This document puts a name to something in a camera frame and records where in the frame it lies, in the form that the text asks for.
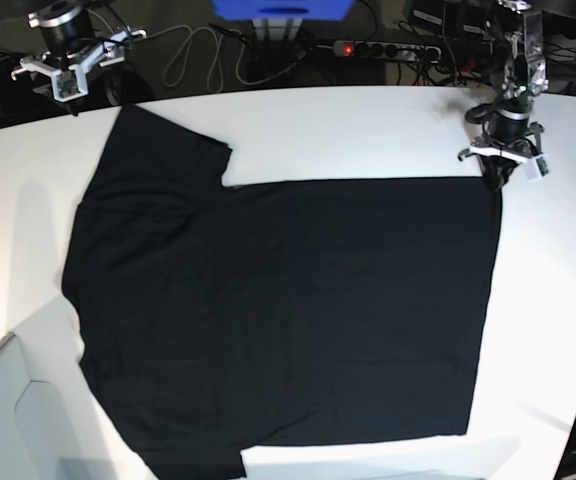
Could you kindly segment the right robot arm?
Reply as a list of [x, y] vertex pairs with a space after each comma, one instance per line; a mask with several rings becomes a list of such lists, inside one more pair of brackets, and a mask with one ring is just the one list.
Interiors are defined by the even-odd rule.
[[53, 1], [28, 14], [28, 24], [40, 32], [46, 51], [24, 55], [11, 79], [42, 75], [50, 79], [67, 71], [88, 75], [96, 67], [125, 59], [136, 42], [147, 38], [144, 29], [131, 27], [109, 1]]

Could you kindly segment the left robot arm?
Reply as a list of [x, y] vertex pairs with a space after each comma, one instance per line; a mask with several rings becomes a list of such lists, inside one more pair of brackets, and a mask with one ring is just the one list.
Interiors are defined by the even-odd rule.
[[531, 119], [534, 100], [546, 92], [546, 58], [543, 47], [542, 11], [528, 1], [489, 1], [484, 32], [491, 41], [491, 64], [483, 77], [494, 97], [469, 109], [464, 120], [481, 127], [463, 161], [475, 157], [487, 189], [497, 192], [520, 166], [530, 179], [549, 173], [542, 148], [544, 127]]

